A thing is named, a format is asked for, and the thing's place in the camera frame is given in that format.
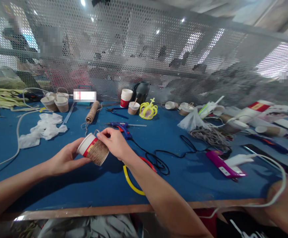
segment metal mesh screen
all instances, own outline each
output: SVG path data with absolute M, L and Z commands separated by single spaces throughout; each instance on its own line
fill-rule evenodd
M 0 70 L 1 87 L 87 85 L 103 100 L 144 80 L 157 102 L 285 103 L 288 36 L 151 1 L 0 0 Z

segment blue tabletop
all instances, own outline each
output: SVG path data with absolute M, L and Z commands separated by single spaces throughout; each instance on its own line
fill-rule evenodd
M 66 124 L 68 131 L 60 133 L 49 141 L 41 139 L 40 145 L 36 147 L 21 149 L 14 160 L 0 166 L 0 181 L 50 159 L 66 144 L 84 137 L 85 131 L 80 126 L 85 122 L 88 112 L 89 110 L 84 106 L 75 106 Z M 24 112 L 1 109 L 0 113 L 4 116 L 4 118 L 0 117 L 0 162 L 2 162 L 12 157 L 17 150 L 16 125 L 19 120 L 17 116 Z M 184 118 L 177 111 L 168 111 L 158 107 L 158 114 L 153 120 L 144 120 L 138 115 L 129 115 L 127 110 L 119 110 L 119 113 L 128 116 L 129 119 L 123 119 L 104 109 L 101 110 L 96 115 L 93 124 L 88 127 L 89 132 L 93 133 L 95 129 L 101 131 L 106 128 L 105 123 L 112 121 L 144 124 L 147 127 L 129 127 L 129 131 L 134 140 L 150 152 L 160 149 L 182 155 L 189 148 L 180 139 L 180 135 L 187 136 L 198 150 L 207 147 L 204 142 L 192 138 L 185 130 L 177 126 Z M 67 115 L 67 113 L 58 114 L 64 118 Z M 34 127 L 39 119 L 39 113 L 26 115 L 20 125 L 20 135 L 28 134 L 30 128 Z M 128 143 L 139 156 L 145 156 L 145 153 L 133 142 Z M 249 143 L 277 159 L 287 159 L 286 155 L 280 155 L 272 148 L 241 133 L 232 142 L 232 155 L 249 154 L 240 147 L 242 144 Z M 170 175 L 162 175 L 162 177 L 187 202 L 265 198 L 269 186 L 281 178 L 279 171 L 259 158 L 255 158 L 253 163 L 240 166 L 248 176 L 239 179 L 236 183 L 225 178 L 203 152 L 188 154 L 183 159 L 162 153 L 158 155 L 170 169 Z M 109 154 L 102 167 L 90 163 L 75 171 L 39 183 L 16 201 L 8 211 L 148 204 L 145 196 L 135 193 L 128 186 L 122 167 L 123 163 Z M 129 175 L 134 185 L 139 188 L 131 173 Z

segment white tissue paper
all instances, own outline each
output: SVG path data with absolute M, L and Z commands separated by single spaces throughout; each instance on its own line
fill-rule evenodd
M 57 124 L 62 123 L 61 115 L 56 113 L 42 113 L 39 117 L 41 120 L 37 122 L 37 126 L 30 129 L 30 134 L 21 135 L 19 137 L 20 149 L 39 145 L 40 138 L 50 140 L 59 133 L 64 133 L 68 130 L 66 125 L 62 125 L 59 128 L 56 126 Z

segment table edge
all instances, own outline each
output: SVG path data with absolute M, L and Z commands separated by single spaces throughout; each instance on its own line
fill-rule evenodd
M 264 198 L 250 198 L 240 200 L 213 200 L 203 202 L 188 202 L 193 209 L 200 208 L 215 208 L 215 207 L 234 207 L 246 204 L 264 204 Z M 57 210 L 41 210 L 41 211 L 25 211 L 18 213 L 3 213 L 0 216 L 1 221 L 21 221 L 21 220 L 40 220 L 52 218 L 68 218 L 68 217 L 86 217 L 111 214 L 126 214 L 126 213 L 145 213 L 153 212 L 154 209 L 150 204 L 137 204 L 125 206 L 107 206 L 107 207 L 83 207 L 83 208 L 68 208 Z

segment thermos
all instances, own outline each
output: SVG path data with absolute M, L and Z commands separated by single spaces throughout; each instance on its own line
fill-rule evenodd
M 135 99 L 137 98 L 136 102 L 141 105 L 143 102 L 145 102 L 149 91 L 150 91 L 149 83 L 141 81 L 135 84 L 131 101 L 135 101 Z

